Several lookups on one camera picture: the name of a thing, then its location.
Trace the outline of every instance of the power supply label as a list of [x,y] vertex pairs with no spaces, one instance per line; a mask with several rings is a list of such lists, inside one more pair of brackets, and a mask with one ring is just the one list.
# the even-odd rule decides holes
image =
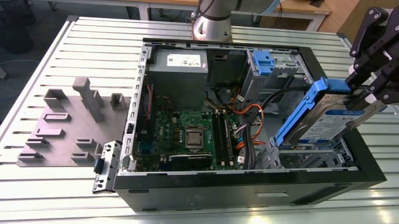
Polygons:
[[200,67],[200,55],[170,54],[167,66]]
[[328,110],[299,139],[300,143],[330,141],[347,127],[347,123],[362,117],[364,111]]

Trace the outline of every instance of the hard drive label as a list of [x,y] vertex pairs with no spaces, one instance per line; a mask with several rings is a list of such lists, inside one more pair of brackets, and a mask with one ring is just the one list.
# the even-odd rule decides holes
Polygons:
[[364,111],[328,110],[299,139],[300,143],[320,143],[330,141],[356,120]]

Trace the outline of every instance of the cpu socket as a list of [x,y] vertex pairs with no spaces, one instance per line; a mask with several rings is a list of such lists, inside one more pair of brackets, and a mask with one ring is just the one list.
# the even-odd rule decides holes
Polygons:
[[203,129],[186,129],[186,148],[194,153],[204,148]]

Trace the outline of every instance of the slotted aluminum surface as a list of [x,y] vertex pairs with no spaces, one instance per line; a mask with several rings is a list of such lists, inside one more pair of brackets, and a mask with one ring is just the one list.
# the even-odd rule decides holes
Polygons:
[[[184,23],[80,17],[68,21],[0,127],[0,222],[119,223],[399,223],[399,119],[390,107],[359,131],[388,181],[311,206],[135,213],[117,194],[92,195],[92,168],[15,165],[44,107],[49,88],[72,90],[89,77],[101,96],[129,96],[144,37],[191,39]],[[307,46],[328,77],[344,78],[352,63],[335,34],[232,28],[235,42]]]

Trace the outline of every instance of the metal bracket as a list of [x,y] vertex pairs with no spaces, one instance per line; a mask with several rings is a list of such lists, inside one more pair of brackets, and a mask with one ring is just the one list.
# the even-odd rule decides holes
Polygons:
[[104,144],[101,158],[95,162],[95,185],[93,194],[115,193],[113,181],[117,173],[119,154],[121,149],[120,141],[111,141]]

